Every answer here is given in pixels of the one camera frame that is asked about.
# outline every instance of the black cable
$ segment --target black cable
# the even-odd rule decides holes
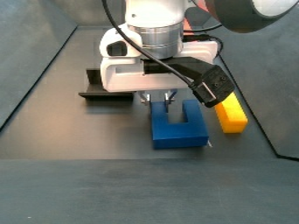
[[[192,3],[196,5],[196,7],[200,8],[200,6],[195,3],[195,0],[191,0]],[[222,24],[216,24],[214,25],[212,27],[208,27],[208,28],[203,28],[200,30],[183,30],[184,32],[208,32],[208,31],[212,31],[212,30],[216,30],[218,28],[222,27]]]
[[[118,24],[115,22],[115,19],[111,16],[110,10],[108,10],[108,3],[107,0],[102,0],[103,3],[103,7],[107,13],[107,17],[110,20],[110,23],[114,25],[114,27],[116,28],[116,31],[119,33],[119,35],[123,37],[123,39],[126,40],[126,42],[152,61],[155,61],[160,66],[163,66],[171,73],[174,73],[188,85],[188,87],[191,88],[191,90],[195,89],[195,86],[192,84],[192,82],[183,76],[183,74],[180,74],[172,67],[170,67],[167,64],[164,64],[151,53],[148,53],[136,43],[135,41],[123,33],[122,29],[118,27]]]

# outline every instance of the blue u-shaped block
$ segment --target blue u-shaped block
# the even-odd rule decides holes
[[[168,123],[163,101],[151,103],[154,147],[156,149],[186,148],[208,144],[210,136],[196,100],[182,103],[186,122]]]

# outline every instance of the black mount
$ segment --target black mount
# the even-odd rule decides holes
[[[235,85],[220,66],[192,57],[163,59],[163,63],[194,80],[190,88],[206,107],[214,107],[232,93]],[[163,74],[170,71],[152,60],[144,59],[144,73]]]

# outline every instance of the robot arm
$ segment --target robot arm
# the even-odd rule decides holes
[[[200,7],[234,32],[254,32],[271,25],[296,3],[298,0],[200,0]],[[184,12],[192,6],[192,0],[126,0],[126,24],[119,27],[107,14],[115,26],[100,43],[104,57],[100,72],[108,92],[188,86],[207,107],[230,95],[234,90],[230,78],[219,67],[208,65],[218,52],[216,43],[183,43]],[[186,64],[188,56],[199,62],[195,69],[174,64],[180,61]]]

